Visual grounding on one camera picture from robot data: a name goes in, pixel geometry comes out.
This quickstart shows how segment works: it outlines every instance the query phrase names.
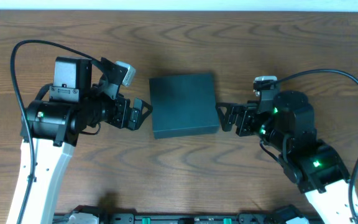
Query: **green light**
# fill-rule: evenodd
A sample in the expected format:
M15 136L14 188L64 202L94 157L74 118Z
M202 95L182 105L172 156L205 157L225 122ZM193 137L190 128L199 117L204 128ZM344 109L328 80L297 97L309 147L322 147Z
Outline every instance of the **green light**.
M319 161L314 161L314 162L313 162L313 165L314 165L314 167L319 167L319 166L321 166L321 164L320 164Z

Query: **dark green box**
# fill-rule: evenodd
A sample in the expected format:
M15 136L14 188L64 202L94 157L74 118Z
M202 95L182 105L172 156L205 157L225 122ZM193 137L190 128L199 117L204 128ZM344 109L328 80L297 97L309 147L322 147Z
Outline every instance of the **dark green box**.
M150 98L155 139L219 129L212 74L151 78Z

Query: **white background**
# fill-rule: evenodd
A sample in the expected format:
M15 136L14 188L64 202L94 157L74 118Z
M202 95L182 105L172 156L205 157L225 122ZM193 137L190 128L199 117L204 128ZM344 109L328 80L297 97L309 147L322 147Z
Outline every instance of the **white background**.
M358 12L358 0L0 0L0 9Z

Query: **wooden surface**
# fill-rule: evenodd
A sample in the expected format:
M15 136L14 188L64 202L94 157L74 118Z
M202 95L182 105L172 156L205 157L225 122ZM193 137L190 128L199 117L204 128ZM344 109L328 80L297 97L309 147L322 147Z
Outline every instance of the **wooden surface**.
M58 42L137 69L125 97L150 101L151 77L212 71L218 101L254 99L252 81L312 68L358 77L358 14L305 12L0 11L0 223L20 163L20 112L9 73L13 46L24 39ZM17 54L17 79L28 105L53 80L54 60L70 55L44 45ZM93 80L100 72L93 69ZM305 92L320 138L349 170L358 155L358 87L338 75L312 75L283 85ZM255 137L214 135L154 140L149 118L138 130L107 124L80 136L63 180L58 212L77 205L138 212L270 211L290 203L313 208Z

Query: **wood grain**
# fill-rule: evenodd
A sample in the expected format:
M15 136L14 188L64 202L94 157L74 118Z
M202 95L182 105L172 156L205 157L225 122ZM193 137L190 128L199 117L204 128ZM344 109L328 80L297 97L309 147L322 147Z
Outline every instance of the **wood grain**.
M9 57L23 39L130 63L137 76L121 91L146 101L148 79L170 74L214 72L218 100L237 103L254 98L252 80L261 75L337 68L358 77L358 13L0 11L0 223L19 170L21 124ZM17 78L26 105L53 80L58 55L70 54L36 44L19 50ZM93 74L96 81L100 73ZM319 137L351 170L358 154L358 87L322 74L283 89L310 96ZM99 135L80 136L57 211L99 204L110 211L237 213L292 203L314 213L257 143L222 131L154 140L151 119L134 132L104 124Z

